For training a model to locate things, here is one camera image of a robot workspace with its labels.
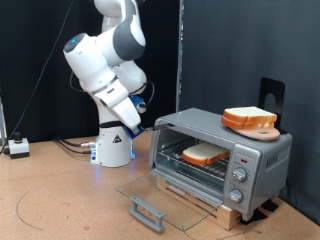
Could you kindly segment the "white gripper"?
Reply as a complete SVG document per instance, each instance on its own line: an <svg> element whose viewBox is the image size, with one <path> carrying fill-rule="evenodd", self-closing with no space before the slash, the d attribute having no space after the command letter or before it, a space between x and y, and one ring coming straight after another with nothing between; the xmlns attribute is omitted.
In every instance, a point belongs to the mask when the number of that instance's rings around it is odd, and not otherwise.
<svg viewBox="0 0 320 240"><path fill-rule="evenodd" d="M117 117L133 134L139 134L141 119L129 99L127 89L121 83L113 83L104 90L94 94L94 99L102 106L106 107L115 117Z"/></svg>

